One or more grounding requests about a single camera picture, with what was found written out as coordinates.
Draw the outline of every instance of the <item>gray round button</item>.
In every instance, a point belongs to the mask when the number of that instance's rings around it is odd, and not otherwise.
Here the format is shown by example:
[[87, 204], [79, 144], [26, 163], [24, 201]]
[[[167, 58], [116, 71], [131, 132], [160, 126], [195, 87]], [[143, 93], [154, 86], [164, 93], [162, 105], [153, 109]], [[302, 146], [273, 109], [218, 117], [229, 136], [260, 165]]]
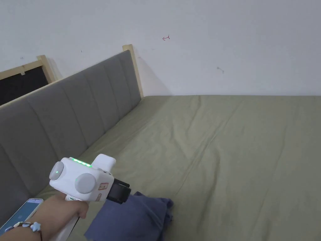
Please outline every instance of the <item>gray round button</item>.
[[53, 181], [57, 180], [60, 177], [63, 169], [64, 169], [64, 164], [62, 162], [56, 162], [56, 164], [51, 169], [51, 172], [49, 174], [50, 180], [53, 180]]
[[90, 173], [83, 173], [76, 178], [75, 188], [79, 193], [90, 193], [96, 185], [96, 179]]

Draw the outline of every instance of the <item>white handheld device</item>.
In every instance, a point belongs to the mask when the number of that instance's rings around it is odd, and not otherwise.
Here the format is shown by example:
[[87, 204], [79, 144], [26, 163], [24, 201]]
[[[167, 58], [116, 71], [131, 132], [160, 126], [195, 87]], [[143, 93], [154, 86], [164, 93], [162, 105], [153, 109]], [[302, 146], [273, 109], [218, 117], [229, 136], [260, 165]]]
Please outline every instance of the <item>white handheld device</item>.
[[[65, 194], [66, 200], [111, 201], [122, 204], [127, 201], [131, 189], [129, 184], [115, 179], [110, 173], [116, 160], [99, 154], [93, 163], [82, 162], [75, 158], [61, 159], [52, 168], [50, 186]], [[52, 241], [66, 241], [79, 217], [74, 217]]]

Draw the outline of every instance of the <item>bracelet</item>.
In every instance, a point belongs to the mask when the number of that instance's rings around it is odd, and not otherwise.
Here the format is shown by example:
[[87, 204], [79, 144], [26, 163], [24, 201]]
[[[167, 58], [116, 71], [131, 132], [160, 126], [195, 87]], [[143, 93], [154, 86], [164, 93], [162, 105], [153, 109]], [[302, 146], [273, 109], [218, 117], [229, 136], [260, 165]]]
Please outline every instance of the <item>bracelet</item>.
[[40, 223], [37, 223], [37, 222], [34, 222], [34, 223], [30, 223], [30, 222], [18, 222], [16, 223], [14, 226], [11, 226], [11, 227], [8, 227], [5, 229], [4, 232], [8, 232], [9, 230], [11, 229], [14, 229], [16, 227], [29, 227], [32, 229], [33, 232], [39, 232], [40, 233], [40, 240], [42, 241], [42, 231], [41, 231], [41, 224]]

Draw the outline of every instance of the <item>wooden post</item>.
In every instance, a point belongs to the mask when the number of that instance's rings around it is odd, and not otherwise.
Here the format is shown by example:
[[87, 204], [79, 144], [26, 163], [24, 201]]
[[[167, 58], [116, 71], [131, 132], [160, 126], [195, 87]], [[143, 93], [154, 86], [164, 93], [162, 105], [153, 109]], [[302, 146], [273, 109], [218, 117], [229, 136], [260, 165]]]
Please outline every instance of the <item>wooden post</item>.
[[126, 50], [129, 50], [130, 54], [132, 56], [132, 61], [133, 61], [133, 64], [134, 64], [134, 70], [135, 70], [135, 74], [136, 74], [139, 93], [141, 95], [141, 98], [143, 98], [144, 97], [143, 88], [142, 88], [142, 84], [141, 84], [139, 73], [138, 73], [138, 67], [137, 67], [137, 63], [136, 63], [136, 59], [135, 59], [135, 53], [134, 53], [133, 45], [132, 44], [123, 45], [123, 51], [126, 51]]
[[37, 56], [37, 59], [42, 61], [42, 70], [46, 76], [48, 83], [50, 84], [50, 83], [54, 82], [55, 76], [50, 68], [47, 57], [45, 55], [39, 55], [39, 56]]

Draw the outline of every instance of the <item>phone screen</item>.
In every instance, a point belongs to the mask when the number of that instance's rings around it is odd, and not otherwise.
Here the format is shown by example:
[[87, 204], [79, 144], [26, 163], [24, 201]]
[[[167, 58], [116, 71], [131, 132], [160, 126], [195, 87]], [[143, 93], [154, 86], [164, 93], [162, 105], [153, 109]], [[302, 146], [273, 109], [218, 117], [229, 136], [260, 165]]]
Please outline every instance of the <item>phone screen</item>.
[[22, 207], [9, 219], [0, 229], [0, 236], [4, 234], [6, 228], [15, 225], [17, 222], [24, 222], [27, 217], [43, 202], [41, 199], [29, 199]]

